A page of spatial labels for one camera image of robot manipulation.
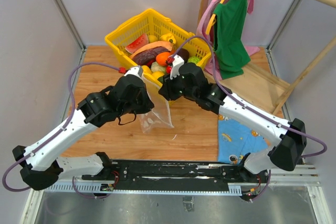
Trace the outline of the orange persimmon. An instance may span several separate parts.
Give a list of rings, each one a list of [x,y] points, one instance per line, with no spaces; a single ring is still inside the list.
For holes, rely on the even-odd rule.
[[[156,56],[156,62],[160,65],[160,66],[166,66],[167,63],[166,61],[168,60],[168,58],[171,56],[170,52],[162,52],[160,54],[158,54]]]

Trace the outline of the clear polka dot zip bag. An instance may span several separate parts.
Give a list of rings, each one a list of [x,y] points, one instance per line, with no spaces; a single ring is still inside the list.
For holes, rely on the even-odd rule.
[[[140,114],[140,125],[143,133],[149,133],[154,128],[173,128],[169,103],[158,93],[160,87],[150,80],[150,75],[143,74],[142,80],[154,108],[145,114]]]

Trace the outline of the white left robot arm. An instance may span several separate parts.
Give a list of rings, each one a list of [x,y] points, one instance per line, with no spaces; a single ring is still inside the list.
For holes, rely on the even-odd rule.
[[[54,129],[31,146],[13,149],[13,155],[22,167],[23,182],[34,190],[42,190],[59,179],[112,179],[114,167],[104,152],[75,158],[61,157],[61,154],[104,124],[119,121],[125,114],[146,114],[153,107],[145,83],[133,75],[123,76],[114,86],[87,95],[73,116],[67,118],[66,127]]]

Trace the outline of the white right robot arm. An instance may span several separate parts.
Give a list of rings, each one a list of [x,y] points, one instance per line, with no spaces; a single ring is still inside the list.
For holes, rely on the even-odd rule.
[[[208,82],[194,63],[182,65],[175,77],[164,76],[159,94],[168,101],[180,97],[194,101],[206,111],[238,121],[270,142],[267,149],[247,153],[237,165],[238,177],[244,182],[267,169],[293,171],[307,145],[305,124],[301,120],[290,122],[258,109],[230,89]]]

